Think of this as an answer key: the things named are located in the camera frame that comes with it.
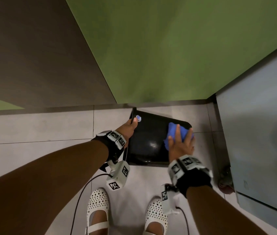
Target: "wire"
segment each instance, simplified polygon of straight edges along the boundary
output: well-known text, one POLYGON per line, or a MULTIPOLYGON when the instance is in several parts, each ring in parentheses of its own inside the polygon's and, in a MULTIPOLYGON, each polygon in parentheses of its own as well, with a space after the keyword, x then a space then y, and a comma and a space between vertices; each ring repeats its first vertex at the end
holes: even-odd
MULTIPOLYGON (((176 206, 176 209, 180 209, 184 215, 184 218, 185 218, 185 223, 187 224, 187 217, 185 216, 185 213, 183 211, 183 209, 181 209, 180 207, 177 207, 176 206)), ((187 224, 187 235, 190 235, 190 231, 189 231, 189 225, 187 224)))
POLYGON ((97 177, 99 177, 99 176, 102 176, 102 175, 107 175, 107 176, 113 177, 112 175, 110 175, 110 174, 108 174, 108 173, 100 174, 100 175, 97 175, 97 176, 95 176, 94 178, 90 179, 90 180, 86 183, 86 185, 83 187, 83 189, 82 189, 82 191, 81 191, 81 193, 80 193, 78 202, 76 203, 76 206, 75 206, 75 210, 74 210, 74 215, 73 215, 73 221, 72 221, 72 226, 71 226, 70 235, 72 235, 72 230, 73 230, 73 225, 74 225, 76 210, 77 210, 77 208, 78 208, 78 204, 79 204, 79 201, 80 201, 80 198, 81 198, 81 195, 82 195, 84 189, 86 188, 86 186, 87 186, 92 180, 94 180, 95 178, 97 178, 97 177))

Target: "forearm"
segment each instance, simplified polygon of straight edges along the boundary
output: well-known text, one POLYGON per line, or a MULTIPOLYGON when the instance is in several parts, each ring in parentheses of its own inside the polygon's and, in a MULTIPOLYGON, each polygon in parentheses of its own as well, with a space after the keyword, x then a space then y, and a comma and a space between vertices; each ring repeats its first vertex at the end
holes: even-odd
POLYGON ((187 199, 200 235, 266 235, 209 186, 189 187, 187 199))
POLYGON ((71 146, 0 177, 0 234, 44 235, 108 158, 99 141, 71 146))

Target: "blue cloth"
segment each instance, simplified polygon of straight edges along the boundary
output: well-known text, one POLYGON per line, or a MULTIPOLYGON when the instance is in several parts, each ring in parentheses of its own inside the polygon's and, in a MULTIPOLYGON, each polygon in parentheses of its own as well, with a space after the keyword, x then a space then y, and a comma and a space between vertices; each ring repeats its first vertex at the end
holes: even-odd
MULTIPOLYGON (((171 136, 173 140, 175 140, 176 128, 177 128, 177 125, 175 123, 172 123, 172 122, 169 123, 167 138, 164 140, 164 146, 168 151, 169 151, 168 137, 171 136)), ((180 126, 180 131, 181 131, 181 138, 183 142, 189 130, 180 126)))

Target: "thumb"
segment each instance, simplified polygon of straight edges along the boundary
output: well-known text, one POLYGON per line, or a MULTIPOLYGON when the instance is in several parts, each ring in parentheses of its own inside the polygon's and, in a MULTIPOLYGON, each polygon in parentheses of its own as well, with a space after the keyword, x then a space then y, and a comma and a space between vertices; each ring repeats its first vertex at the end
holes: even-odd
POLYGON ((138 119, 136 117, 133 119, 131 126, 133 129, 135 129, 138 126, 138 119))
POLYGON ((173 147, 175 144, 173 138, 171 136, 168 137, 168 144, 169 144, 169 150, 173 147))

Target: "tile floor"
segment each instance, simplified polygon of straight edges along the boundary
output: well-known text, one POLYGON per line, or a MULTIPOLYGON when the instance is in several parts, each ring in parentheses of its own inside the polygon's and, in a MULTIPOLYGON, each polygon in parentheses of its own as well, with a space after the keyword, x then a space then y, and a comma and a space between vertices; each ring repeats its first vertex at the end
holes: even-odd
MULTIPOLYGON (((0 176, 52 151, 89 141, 103 130, 116 129, 126 122, 131 112, 131 108, 109 109, 107 106, 90 106, 85 109, 71 112, 0 115, 0 176)), ((138 110, 191 123, 196 137, 194 155, 213 170, 215 178, 218 178, 219 171, 229 164, 218 109, 213 103, 177 106, 162 104, 138 110)), ((96 178, 84 191, 76 214, 74 235, 84 234, 89 196, 92 190, 106 187, 105 179, 105 176, 96 178)), ((148 202, 160 193, 160 186, 167 182, 170 182, 170 179, 166 168, 131 166, 124 189, 116 192, 107 189, 113 225, 110 234, 142 234, 148 202)), ((224 198, 223 193, 216 187, 214 189, 224 198)), ((46 234, 70 233, 78 195, 63 208, 46 234)), ((235 194, 226 195, 225 199, 242 210, 236 202, 235 194)), ((190 233, 198 234, 183 196, 180 197, 179 206, 186 213, 190 233)), ((268 234, 277 234, 277 230, 270 225, 245 211, 243 213, 268 234)), ((169 217, 167 234, 186 234, 186 232, 182 214, 169 217)))

